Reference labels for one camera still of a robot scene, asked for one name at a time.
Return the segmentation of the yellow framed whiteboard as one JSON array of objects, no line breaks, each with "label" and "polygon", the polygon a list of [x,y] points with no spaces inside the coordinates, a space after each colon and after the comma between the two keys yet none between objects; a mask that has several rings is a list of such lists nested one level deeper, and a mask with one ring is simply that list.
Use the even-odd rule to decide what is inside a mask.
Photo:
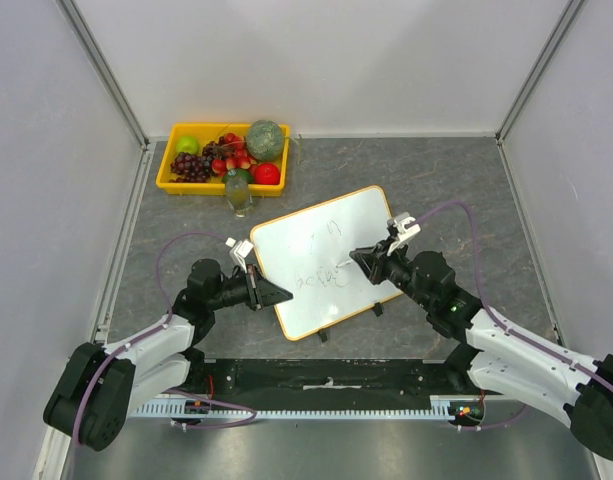
[{"label": "yellow framed whiteboard", "polygon": [[392,284],[371,284],[349,252],[387,237],[391,212],[373,185],[252,228],[250,240],[263,275],[290,291],[275,306],[284,336],[298,341],[401,294]]}]

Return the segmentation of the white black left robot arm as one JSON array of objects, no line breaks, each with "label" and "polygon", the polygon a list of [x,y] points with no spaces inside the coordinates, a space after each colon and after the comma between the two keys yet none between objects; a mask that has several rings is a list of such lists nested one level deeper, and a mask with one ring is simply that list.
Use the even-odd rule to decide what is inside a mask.
[{"label": "white black left robot arm", "polygon": [[107,448],[127,416],[178,387],[194,393],[205,382],[195,346],[215,324],[218,310],[252,311],[292,300],[290,291],[244,264],[226,276],[213,259],[196,261],[169,310],[151,327],[121,341],[86,342],[71,354],[43,411],[46,425],[94,451]]}]

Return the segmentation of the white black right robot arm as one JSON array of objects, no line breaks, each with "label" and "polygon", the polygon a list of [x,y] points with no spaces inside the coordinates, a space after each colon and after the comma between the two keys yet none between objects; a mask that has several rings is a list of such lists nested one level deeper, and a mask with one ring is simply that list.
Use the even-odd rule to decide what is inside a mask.
[{"label": "white black right robot arm", "polygon": [[459,342],[444,368],[453,392],[473,387],[537,409],[567,427],[596,455],[613,461],[613,354],[603,359],[550,342],[485,307],[461,288],[440,252],[408,258],[385,242],[350,253],[367,279],[385,281],[419,305],[440,335]]}]

